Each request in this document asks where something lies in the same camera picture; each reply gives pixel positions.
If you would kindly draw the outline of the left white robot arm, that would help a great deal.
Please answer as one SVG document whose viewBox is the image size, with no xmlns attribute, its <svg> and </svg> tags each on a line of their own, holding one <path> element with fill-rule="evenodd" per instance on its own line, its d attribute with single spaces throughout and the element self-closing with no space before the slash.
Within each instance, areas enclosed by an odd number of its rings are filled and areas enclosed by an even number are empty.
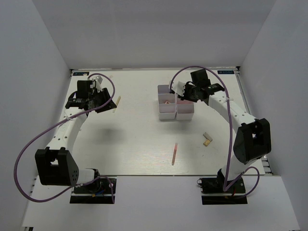
<svg viewBox="0 0 308 231">
<path fill-rule="evenodd" d="M 101 77 L 79 80 L 65 105 L 64 123 L 61 124 L 45 149 L 38 149 L 35 161 L 42 185 L 77 186 L 85 184 L 97 192 L 102 180 L 95 169 L 79 169 L 72 154 L 73 146 L 89 110 L 97 113 L 116 108 L 107 88 L 101 87 Z"/>
</svg>

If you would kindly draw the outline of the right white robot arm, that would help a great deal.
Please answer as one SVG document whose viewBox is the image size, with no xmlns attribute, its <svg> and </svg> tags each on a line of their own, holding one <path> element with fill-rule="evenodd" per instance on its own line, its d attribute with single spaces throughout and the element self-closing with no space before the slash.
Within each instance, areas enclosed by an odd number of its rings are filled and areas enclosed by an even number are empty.
<svg viewBox="0 0 308 231">
<path fill-rule="evenodd" d="M 191 102 L 202 101 L 218 112 L 230 127 L 229 150 L 226 165 L 218 171 L 218 188 L 230 191 L 235 182 L 258 159 L 271 152 L 270 123 L 257 119 L 239 107 L 220 80 L 212 84 L 208 69 L 191 72 L 191 81 L 172 88 L 178 98 Z"/>
</svg>

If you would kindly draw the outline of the yellow thin highlighter pen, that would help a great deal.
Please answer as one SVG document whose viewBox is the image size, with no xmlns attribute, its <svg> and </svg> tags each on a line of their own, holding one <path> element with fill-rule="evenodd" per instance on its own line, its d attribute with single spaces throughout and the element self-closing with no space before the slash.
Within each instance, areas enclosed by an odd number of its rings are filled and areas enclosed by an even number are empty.
<svg viewBox="0 0 308 231">
<path fill-rule="evenodd" d="M 117 99 L 117 101 L 116 101 L 116 103 L 115 103 L 116 108 L 113 109 L 113 113 L 116 112 L 116 109 L 118 108 L 118 104 L 119 104 L 120 100 L 121 100 L 121 96 L 118 97 L 118 99 Z"/>
</svg>

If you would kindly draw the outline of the orange thin highlighter pen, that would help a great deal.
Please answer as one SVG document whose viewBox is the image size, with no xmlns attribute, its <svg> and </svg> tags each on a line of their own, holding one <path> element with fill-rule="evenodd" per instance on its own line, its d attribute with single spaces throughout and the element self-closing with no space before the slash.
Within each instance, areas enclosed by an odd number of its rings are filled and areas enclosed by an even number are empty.
<svg viewBox="0 0 308 231">
<path fill-rule="evenodd" d="M 174 164 L 175 164 L 175 158 L 176 158 L 176 154 L 177 154 L 177 149 L 178 149 L 178 143 L 175 143 L 174 151 L 173 151 L 173 156 L 172 156 L 172 162 L 171 162 L 172 166 L 174 166 Z"/>
</svg>

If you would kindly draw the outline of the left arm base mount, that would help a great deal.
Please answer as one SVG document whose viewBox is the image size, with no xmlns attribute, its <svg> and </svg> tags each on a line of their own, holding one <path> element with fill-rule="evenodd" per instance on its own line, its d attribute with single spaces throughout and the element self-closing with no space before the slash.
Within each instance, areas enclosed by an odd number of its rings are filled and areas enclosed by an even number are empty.
<svg viewBox="0 0 308 231">
<path fill-rule="evenodd" d="M 117 178 L 110 178 L 109 180 L 111 184 L 108 179 L 101 178 L 90 185 L 75 187 L 70 196 L 70 203 L 95 205 L 113 204 L 116 196 Z"/>
</svg>

